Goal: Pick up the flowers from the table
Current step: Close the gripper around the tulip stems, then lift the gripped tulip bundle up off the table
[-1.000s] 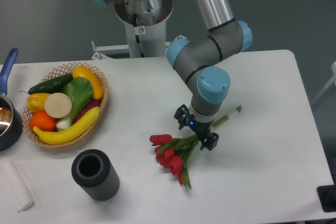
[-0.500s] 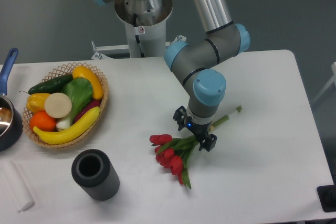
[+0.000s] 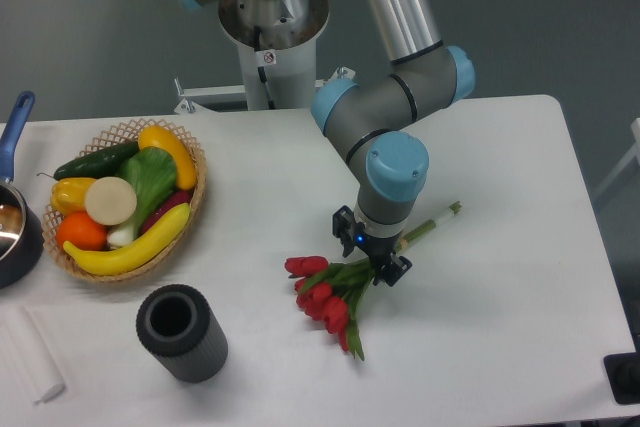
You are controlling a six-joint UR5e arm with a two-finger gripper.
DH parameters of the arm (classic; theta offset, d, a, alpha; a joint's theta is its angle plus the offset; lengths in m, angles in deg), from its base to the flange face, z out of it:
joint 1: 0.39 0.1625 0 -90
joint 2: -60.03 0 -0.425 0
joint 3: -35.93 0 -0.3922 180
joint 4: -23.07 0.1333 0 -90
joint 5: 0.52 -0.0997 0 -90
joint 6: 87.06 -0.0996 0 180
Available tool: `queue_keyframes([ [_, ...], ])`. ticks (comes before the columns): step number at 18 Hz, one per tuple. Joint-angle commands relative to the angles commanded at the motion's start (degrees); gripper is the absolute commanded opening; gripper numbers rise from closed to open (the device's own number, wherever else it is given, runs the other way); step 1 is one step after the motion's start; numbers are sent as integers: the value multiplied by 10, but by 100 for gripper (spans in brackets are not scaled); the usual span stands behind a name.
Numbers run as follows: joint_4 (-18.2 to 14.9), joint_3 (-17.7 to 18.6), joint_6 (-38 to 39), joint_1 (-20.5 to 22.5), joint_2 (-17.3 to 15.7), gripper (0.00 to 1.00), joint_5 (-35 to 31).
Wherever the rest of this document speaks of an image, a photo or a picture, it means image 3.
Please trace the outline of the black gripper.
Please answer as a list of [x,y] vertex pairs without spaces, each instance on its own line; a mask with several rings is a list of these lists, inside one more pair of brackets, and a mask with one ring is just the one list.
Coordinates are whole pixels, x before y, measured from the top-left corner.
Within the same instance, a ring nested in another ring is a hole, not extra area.
[[342,246],[343,258],[347,258],[355,247],[367,255],[374,269],[374,286],[384,283],[393,287],[412,267],[409,259],[395,254],[399,231],[388,236],[382,230],[380,235],[374,235],[363,222],[355,223],[354,213],[346,205],[332,216],[332,235]]

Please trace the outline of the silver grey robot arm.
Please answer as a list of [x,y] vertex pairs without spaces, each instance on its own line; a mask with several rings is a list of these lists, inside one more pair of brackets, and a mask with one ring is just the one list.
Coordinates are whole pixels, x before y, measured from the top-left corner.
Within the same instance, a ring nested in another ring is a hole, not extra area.
[[443,43],[428,0],[368,1],[392,71],[362,88],[345,77],[316,82],[328,0],[181,0],[188,9],[217,5],[249,109],[310,110],[359,184],[355,206],[333,215],[333,235],[345,253],[366,254],[376,282],[393,285],[411,266],[398,243],[429,166],[406,129],[468,96],[475,71],[462,49]]

